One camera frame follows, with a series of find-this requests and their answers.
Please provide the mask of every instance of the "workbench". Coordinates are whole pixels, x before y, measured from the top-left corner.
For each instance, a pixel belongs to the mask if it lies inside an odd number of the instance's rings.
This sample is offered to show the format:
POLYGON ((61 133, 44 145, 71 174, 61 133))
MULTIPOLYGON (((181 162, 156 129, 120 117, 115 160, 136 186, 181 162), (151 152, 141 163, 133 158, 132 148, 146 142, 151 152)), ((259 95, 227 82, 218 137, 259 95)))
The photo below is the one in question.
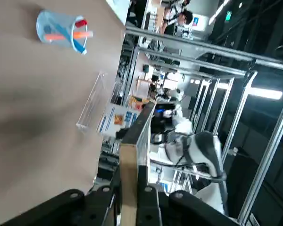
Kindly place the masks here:
POLYGON ((96 128, 111 97, 125 26, 104 0, 0 0, 0 223, 71 188, 87 192, 102 137, 75 126, 99 72, 96 128), (82 15, 94 37, 85 56, 43 44, 43 9, 82 15))

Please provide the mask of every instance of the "clear plastic cup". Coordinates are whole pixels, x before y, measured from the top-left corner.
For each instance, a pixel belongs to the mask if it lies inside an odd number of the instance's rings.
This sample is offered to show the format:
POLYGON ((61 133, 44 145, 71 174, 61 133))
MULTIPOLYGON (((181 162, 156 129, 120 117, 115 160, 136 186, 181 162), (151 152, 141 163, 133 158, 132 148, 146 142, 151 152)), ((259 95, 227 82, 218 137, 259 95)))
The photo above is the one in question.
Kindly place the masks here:
POLYGON ((37 18, 36 30, 39 39, 48 44, 70 47, 82 54, 86 53, 87 36, 74 39, 75 33, 86 33, 87 25, 76 27, 76 22, 84 20, 83 16, 69 16, 60 13, 42 11, 37 18))

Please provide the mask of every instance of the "green exit sign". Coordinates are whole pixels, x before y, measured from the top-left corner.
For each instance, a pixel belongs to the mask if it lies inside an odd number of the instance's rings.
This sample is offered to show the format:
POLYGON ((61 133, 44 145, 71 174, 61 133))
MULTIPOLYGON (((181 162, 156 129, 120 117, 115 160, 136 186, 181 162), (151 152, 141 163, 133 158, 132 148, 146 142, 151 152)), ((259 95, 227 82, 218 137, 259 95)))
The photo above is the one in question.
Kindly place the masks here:
POLYGON ((232 16, 232 12, 231 11, 227 11, 225 20, 230 20, 231 16, 232 16))

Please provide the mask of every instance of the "black mount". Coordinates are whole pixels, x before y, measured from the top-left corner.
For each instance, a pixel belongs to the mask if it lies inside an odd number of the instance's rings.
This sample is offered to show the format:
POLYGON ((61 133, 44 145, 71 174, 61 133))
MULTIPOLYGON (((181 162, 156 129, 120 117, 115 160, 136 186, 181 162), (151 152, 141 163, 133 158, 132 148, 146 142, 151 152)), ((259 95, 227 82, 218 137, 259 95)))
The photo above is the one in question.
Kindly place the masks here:
MULTIPOLYGON (((148 185, 148 167, 138 168, 137 226, 238 226, 195 196, 176 191, 167 196, 148 185)), ((86 196, 73 189, 11 219, 3 226, 116 226, 121 213, 119 169, 108 186, 86 196)))

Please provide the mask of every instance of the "red marker cap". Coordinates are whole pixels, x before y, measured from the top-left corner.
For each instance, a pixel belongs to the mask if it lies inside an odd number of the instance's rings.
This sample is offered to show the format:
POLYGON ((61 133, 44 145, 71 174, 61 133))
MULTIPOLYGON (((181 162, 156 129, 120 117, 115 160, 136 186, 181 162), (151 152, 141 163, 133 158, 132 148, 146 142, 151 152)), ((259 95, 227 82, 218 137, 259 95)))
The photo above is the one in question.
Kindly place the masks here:
POLYGON ((85 25, 87 25, 87 20, 85 20, 85 19, 84 20, 80 20, 80 21, 75 23, 76 27, 82 27, 82 26, 85 26, 85 25))

